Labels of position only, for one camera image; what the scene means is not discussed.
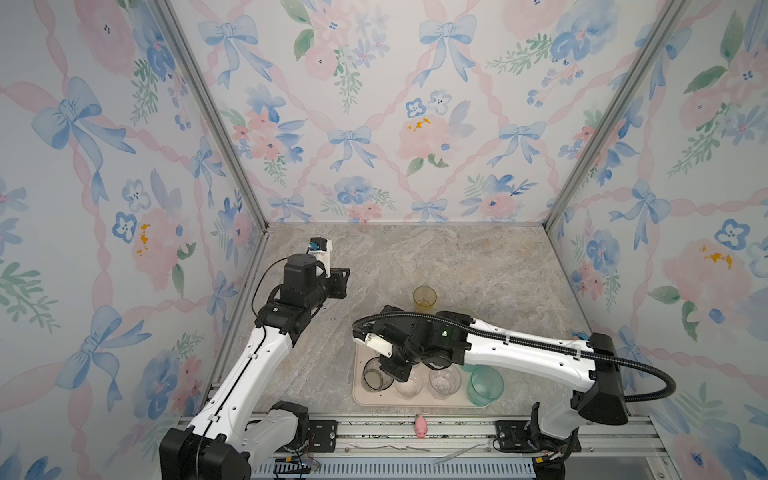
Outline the smooth clear plastic cup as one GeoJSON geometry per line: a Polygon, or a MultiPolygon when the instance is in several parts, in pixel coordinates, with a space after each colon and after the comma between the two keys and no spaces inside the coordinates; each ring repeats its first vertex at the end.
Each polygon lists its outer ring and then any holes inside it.
{"type": "Polygon", "coordinates": [[[462,387],[461,371],[451,366],[443,370],[431,370],[428,376],[431,393],[438,400],[446,400],[462,387]]]}

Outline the smoky grey plastic cup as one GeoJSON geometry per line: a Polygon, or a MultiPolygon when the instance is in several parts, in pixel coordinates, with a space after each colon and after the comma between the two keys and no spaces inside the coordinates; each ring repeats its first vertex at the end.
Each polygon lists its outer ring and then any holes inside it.
{"type": "Polygon", "coordinates": [[[361,380],[363,387],[371,392],[386,391],[394,383],[394,378],[382,370],[378,357],[371,358],[365,363],[361,380]]]}

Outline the small clear glass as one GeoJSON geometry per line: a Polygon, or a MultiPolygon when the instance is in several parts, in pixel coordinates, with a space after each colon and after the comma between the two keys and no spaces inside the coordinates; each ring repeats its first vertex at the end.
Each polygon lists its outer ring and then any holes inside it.
{"type": "Polygon", "coordinates": [[[396,382],[394,386],[400,396],[411,399],[421,393],[423,381],[419,375],[411,375],[405,382],[396,382]]]}

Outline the dimpled teal plastic cup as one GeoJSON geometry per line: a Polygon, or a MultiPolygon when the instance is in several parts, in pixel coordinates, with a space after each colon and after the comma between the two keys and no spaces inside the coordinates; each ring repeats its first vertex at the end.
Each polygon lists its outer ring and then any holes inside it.
{"type": "Polygon", "coordinates": [[[502,375],[492,367],[475,366],[470,373],[466,395],[477,407],[486,407],[498,400],[504,393],[502,375]]]}

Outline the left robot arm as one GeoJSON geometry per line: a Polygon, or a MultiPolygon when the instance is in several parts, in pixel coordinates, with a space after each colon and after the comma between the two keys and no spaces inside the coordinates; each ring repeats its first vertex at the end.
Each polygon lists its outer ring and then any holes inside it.
{"type": "Polygon", "coordinates": [[[256,315],[234,367],[185,429],[170,429],[159,446],[164,479],[249,479],[279,450],[308,442],[308,410],[278,402],[260,421],[250,417],[280,363],[329,299],[347,295],[350,271],[331,265],[332,243],[314,237],[286,259],[283,280],[256,315]]]}

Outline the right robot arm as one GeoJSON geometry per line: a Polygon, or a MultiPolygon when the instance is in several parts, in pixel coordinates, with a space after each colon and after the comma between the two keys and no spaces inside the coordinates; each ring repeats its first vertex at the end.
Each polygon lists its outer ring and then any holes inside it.
{"type": "Polygon", "coordinates": [[[558,340],[504,330],[470,315],[435,314],[386,307],[353,329],[355,339],[376,351],[383,370],[404,381],[413,367],[433,371],[470,364],[514,370],[567,387],[560,399],[534,404],[528,434],[538,447],[563,443],[587,423],[620,426],[629,420],[612,339],[558,340]]]}

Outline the yellow plastic cup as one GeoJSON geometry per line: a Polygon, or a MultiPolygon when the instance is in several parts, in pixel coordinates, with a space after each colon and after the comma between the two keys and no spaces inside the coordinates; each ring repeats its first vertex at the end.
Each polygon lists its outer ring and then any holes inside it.
{"type": "Polygon", "coordinates": [[[432,313],[435,311],[438,295],[432,287],[422,285],[413,291],[412,299],[413,308],[416,312],[432,313]]]}

